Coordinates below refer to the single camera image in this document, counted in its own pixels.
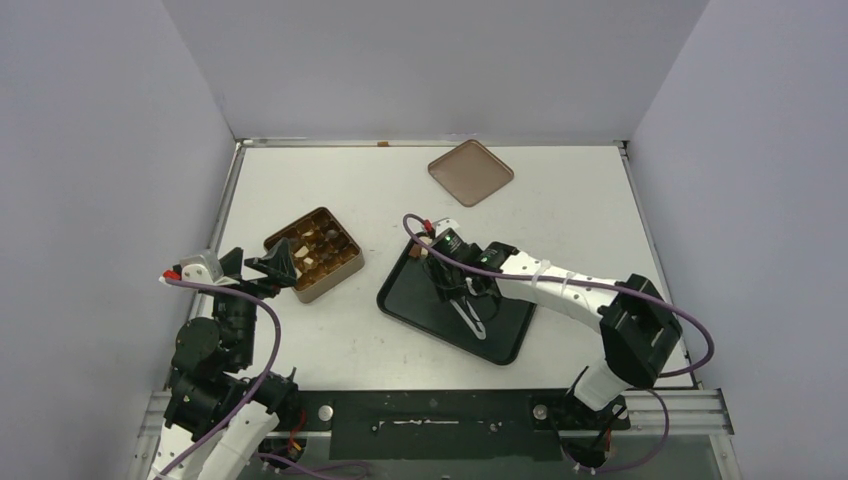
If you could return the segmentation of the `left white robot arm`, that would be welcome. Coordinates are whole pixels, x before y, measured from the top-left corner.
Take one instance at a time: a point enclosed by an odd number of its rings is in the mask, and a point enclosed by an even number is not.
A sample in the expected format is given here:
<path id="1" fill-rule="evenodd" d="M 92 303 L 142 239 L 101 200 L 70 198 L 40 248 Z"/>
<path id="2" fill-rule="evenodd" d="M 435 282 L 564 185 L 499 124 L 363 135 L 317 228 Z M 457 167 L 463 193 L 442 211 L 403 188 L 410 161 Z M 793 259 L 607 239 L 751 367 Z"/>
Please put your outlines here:
<path id="1" fill-rule="evenodd" d="M 204 251 L 161 275 L 165 285 L 211 297 L 213 309 L 177 333 L 149 478 L 235 479 L 270 432 L 304 425 L 293 375 L 271 370 L 282 332 L 266 302 L 297 280 L 287 238 L 261 257 Z"/>

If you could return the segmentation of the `metal tongs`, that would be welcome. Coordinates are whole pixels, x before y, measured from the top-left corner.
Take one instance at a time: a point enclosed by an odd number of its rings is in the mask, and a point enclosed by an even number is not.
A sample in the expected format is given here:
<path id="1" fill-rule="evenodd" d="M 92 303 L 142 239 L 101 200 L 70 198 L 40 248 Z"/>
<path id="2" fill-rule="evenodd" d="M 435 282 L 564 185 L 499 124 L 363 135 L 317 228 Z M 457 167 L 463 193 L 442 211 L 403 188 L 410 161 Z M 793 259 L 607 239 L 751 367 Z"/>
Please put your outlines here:
<path id="1" fill-rule="evenodd" d="M 487 338 L 485 325 L 469 301 L 465 297 L 462 297 L 459 300 L 452 299 L 449 303 L 475 338 L 479 341 L 484 341 Z"/>

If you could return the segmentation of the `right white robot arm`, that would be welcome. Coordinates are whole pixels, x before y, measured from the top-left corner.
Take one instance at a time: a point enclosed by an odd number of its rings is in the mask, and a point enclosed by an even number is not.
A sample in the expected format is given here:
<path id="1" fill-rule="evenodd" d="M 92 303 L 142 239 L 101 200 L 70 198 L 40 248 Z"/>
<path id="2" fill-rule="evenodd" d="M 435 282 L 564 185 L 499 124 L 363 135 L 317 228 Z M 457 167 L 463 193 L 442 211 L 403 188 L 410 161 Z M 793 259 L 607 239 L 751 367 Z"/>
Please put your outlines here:
<path id="1" fill-rule="evenodd" d="M 679 343 L 679 321 L 644 276 L 597 279 L 503 243 L 482 249 L 452 227 L 430 227 L 427 237 L 431 249 L 425 259 L 441 295 L 529 302 L 600 337 L 602 359 L 579 374 L 565 402 L 568 419 L 578 427 L 601 420 L 622 392 L 652 388 Z"/>

